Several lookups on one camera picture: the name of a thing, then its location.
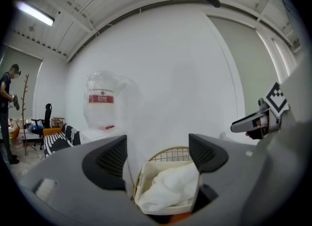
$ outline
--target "white cloth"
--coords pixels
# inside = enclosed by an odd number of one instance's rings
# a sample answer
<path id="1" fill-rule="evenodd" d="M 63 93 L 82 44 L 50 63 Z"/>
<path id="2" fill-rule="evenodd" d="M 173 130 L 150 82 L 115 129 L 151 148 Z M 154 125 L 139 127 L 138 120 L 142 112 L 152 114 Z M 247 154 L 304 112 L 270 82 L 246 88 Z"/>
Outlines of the white cloth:
<path id="1" fill-rule="evenodd" d="M 171 205 L 186 205 L 195 196 L 198 170 L 194 163 L 160 172 L 139 198 L 140 208 L 157 211 Z"/>

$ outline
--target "person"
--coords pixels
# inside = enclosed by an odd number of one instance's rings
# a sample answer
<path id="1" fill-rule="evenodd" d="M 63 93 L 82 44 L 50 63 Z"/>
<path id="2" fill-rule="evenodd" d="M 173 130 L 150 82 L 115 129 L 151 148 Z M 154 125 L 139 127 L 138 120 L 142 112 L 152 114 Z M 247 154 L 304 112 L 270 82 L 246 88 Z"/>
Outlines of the person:
<path id="1" fill-rule="evenodd" d="M 17 155 L 13 155 L 10 149 L 9 142 L 9 124 L 8 124 L 8 105 L 13 102 L 14 98 L 9 95 L 11 79 L 19 77 L 19 66 L 14 64 L 11 66 L 10 71 L 5 72 L 0 80 L 0 125 L 1 134 L 4 142 L 6 154 L 10 164 L 18 164 L 20 161 Z"/>

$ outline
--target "floor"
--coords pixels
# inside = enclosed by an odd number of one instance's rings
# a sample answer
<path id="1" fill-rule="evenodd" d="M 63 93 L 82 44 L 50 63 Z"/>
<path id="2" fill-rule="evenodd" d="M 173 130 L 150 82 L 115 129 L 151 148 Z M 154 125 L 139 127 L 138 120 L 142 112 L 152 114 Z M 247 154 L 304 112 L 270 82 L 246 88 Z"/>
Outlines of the floor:
<path id="1" fill-rule="evenodd" d="M 43 150 L 40 150 L 40 144 L 37 144 L 35 147 L 36 150 L 31 147 L 27 148 L 27 154 L 25 156 L 25 148 L 14 148 L 11 147 L 12 154 L 17 155 L 19 159 L 18 164 L 10 165 L 7 160 L 6 151 L 4 148 L 4 144 L 0 143 L 0 151 L 2 156 L 4 157 L 4 161 L 8 165 L 11 170 L 12 175 L 18 180 L 22 175 L 26 174 L 30 169 L 35 167 L 44 159 Z"/>

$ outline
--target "wooden coat rack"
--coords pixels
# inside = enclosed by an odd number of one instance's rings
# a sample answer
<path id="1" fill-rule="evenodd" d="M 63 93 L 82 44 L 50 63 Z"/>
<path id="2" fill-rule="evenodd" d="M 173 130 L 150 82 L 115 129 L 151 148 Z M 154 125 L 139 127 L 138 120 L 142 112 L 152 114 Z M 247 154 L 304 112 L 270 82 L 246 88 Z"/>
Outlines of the wooden coat rack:
<path id="1" fill-rule="evenodd" d="M 24 138 L 25 138 L 25 144 L 24 144 L 24 147 L 25 147 L 25 156 L 26 156 L 26 153 L 27 153 L 27 147 L 30 146 L 32 147 L 31 145 L 28 144 L 27 142 L 27 139 L 26 139 L 26 133 L 25 133 L 25 120 L 24 120 L 24 110 L 26 110 L 25 107 L 25 93 L 27 92 L 26 88 L 28 87 L 27 86 L 27 82 L 28 82 L 28 77 L 29 77 L 29 74 L 26 75 L 26 80 L 24 81 L 25 82 L 25 87 L 24 87 L 24 94 L 23 94 L 23 97 L 21 98 L 21 100 L 23 101 L 23 105 L 22 105 L 22 112 L 21 112 L 21 115 L 22 115 L 22 119 L 23 119 L 23 130 L 24 130 Z"/>

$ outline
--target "black chair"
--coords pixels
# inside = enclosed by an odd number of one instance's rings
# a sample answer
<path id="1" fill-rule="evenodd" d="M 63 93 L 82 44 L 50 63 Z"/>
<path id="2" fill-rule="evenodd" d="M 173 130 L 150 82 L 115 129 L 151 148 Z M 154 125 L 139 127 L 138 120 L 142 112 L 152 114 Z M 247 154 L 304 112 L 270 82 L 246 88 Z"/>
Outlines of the black chair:
<path id="1" fill-rule="evenodd" d="M 39 129 L 38 122 L 42 121 L 43 129 L 49 129 L 50 127 L 50 118 L 51 118 L 51 113 L 52 113 L 52 106 L 50 103 L 48 103 L 45 106 L 45 116 L 44 119 L 32 119 L 36 123 L 36 129 L 32 130 L 32 133 L 35 133 L 39 135 L 40 139 L 34 143 L 34 146 L 36 146 L 36 143 L 41 143 L 40 145 L 40 150 L 42 150 L 43 146 L 43 130 Z"/>

